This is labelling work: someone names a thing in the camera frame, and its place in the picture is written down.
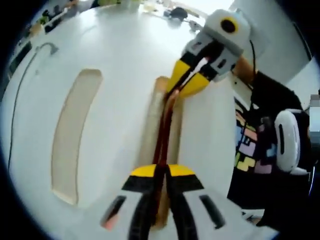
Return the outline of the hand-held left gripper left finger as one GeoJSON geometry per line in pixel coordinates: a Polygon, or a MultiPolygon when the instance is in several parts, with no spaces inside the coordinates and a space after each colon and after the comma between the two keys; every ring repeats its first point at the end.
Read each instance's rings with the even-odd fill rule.
{"type": "Polygon", "coordinates": [[[84,222],[86,240],[147,240],[156,215],[156,164],[133,170],[116,194],[103,197],[84,222]]]}

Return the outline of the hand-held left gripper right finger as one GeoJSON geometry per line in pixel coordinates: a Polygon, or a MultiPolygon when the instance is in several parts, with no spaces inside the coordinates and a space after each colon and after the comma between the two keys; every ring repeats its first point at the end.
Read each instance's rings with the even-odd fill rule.
{"type": "Polygon", "coordinates": [[[246,234],[241,210],[205,189],[188,167],[166,168],[167,193],[179,240],[240,240],[246,234]]]}

